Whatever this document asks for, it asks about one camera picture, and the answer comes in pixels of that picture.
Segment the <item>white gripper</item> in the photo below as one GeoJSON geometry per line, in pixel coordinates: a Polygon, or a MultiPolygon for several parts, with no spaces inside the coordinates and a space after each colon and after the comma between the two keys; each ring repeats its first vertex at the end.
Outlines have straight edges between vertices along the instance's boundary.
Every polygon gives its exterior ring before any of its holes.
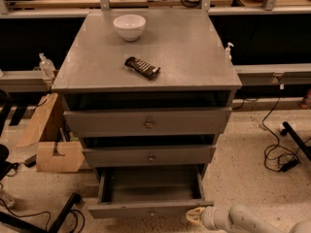
{"type": "Polygon", "coordinates": [[[186,212],[186,219],[195,224],[203,224],[208,230],[218,231],[222,228],[222,213],[216,207],[197,207],[186,212]]]}

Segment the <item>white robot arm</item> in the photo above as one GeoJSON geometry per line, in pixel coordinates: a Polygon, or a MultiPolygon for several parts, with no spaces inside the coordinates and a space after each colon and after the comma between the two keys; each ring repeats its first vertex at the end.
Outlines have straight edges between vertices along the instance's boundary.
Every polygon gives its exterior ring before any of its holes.
{"type": "MultiPolygon", "coordinates": [[[[201,225],[210,231],[225,233],[286,233],[257,217],[246,206],[233,205],[229,210],[214,206],[197,207],[186,212],[189,222],[201,225]]],[[[311,221],[295,224],[288,233],[311,233],[311,221]]]]}

